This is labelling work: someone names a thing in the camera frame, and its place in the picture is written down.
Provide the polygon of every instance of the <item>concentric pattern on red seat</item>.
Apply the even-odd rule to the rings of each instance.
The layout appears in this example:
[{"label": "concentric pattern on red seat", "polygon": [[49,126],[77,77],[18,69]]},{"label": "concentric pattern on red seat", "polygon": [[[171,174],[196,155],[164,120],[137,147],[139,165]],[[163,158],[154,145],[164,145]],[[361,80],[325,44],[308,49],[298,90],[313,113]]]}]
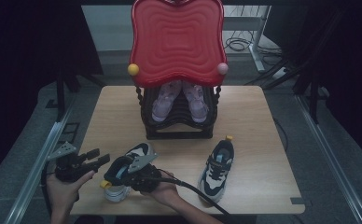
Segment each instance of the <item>concentric pattern on red seat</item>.
[{"label": "concentric pattern on red seat", "polygon": [[217,71],[226,63],[222,46],[223,7],[219,0],[137,0],[132,8],[134,42],[130,63],[139,87],[157,87],[183,79],[220,85]]}]

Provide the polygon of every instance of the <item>person's left hand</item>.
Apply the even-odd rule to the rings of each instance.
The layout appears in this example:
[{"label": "person's left hand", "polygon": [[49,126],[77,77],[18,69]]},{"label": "person's left hand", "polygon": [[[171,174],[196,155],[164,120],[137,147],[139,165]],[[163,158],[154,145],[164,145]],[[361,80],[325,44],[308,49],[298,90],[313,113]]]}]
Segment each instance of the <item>person's left hand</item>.
[{"label": "person's left hand", "polygon": [[94,174],[94,171],[90,171],[74,183],[62,182],[56,178],[56,175],[50,175],[47,178],[47,191],[52,210],[60,210],[65,213],[71,211],[77,199],[78,190],[90,180]]}]

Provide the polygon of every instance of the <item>shoe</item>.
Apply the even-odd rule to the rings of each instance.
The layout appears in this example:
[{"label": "shoe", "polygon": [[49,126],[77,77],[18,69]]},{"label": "shoe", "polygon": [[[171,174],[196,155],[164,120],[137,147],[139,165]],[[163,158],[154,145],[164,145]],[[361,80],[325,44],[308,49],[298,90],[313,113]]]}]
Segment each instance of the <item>shoe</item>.
[{"label": "shoe", "polygon": [[[134,160],[134,158],[136,158],[136,157],[152,155],[152,154],[154,154],[154,150],[151,147],[151,145],[148,143],[141,143],[141,144],[133,147],[132,149],[130,149],[125,154],[125,156],[130,157],[132,160]],[[122,164],[120,164],[119,166],[121,166],[121,167],[120,167],[118,173],[116,174],[116,177],[121,176],[123,174],[123,172],[126,171],[129,167],[129,165],[122,166]],[[130,191],[131,191],[131,187],[126,187],[121,184],[119,184],[119,185],[114,184],[110,188],[105,189],[105,197],[107,200],[109,200],[111,202],[119,203],[119,202],[123,201],[129,195]]]},{"label": "shoe", "polygon": [[208,198],[218,203],[225,192],[226,181],[234,160],[231,138],[221,140],[209,156],[199,179],[198,188]]},{"label": "shoe", "polygon": [[152,105],[152,118],[156,122],[164,121],[172,109],[173,102],[181,92],[181,81],[171,81],[160,87],[158,99]]},{"label": "shoe", "polygon": [[202,86],[186,81],[183,81],[182,84],[183,92],[188,99],[192,119],[197,123],[204,122],[207,117],[208,106],[204,102]]}]

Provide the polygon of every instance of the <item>metal leg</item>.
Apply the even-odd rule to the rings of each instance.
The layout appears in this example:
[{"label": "metal leg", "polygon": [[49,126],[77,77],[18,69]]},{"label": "metal leg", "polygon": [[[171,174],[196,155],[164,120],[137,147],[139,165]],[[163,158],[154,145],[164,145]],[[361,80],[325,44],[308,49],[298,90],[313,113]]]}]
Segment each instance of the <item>metal leg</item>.
[{"label": "metal leg", "polygon": [[248,48],[250,49],[251,56],[254,59],[254,63],[256,65],[259,73],[264,73],[265,67],[263,66],[263,63],[260,60],[260,56],[258,53],[258,44],[259,44],[260,38],[262,37],[263,29],[265,28],[266,20],[268,19],[270,9],[271,9],[270,6],[266,6],[265,12],[260,17],[259,29],[257,30],[257,33],[254,36],[254,43],[250,44],[250,46],[248,46]]}]

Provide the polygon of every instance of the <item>yellow pull tab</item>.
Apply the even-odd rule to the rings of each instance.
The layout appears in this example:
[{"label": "yellow pull tab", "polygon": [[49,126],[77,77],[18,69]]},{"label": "yellow pull tab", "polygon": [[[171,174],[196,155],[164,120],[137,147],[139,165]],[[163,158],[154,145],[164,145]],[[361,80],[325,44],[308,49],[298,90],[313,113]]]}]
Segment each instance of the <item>yellow pull tab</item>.
[{"label": "yellow pull tab", "polygon": [[231,142],[231,140],[233,140],[233,136],[227,135],[227,136],[225,137],[225,140],[228,140],[228,141]]},{"label": "yellow pull tab", "polygon": [[102,187],[103,189],[109,189],[111,188],[112,184],[109,181],[106,180],[102,180],[102,183],[100,183],[100,187]]}]

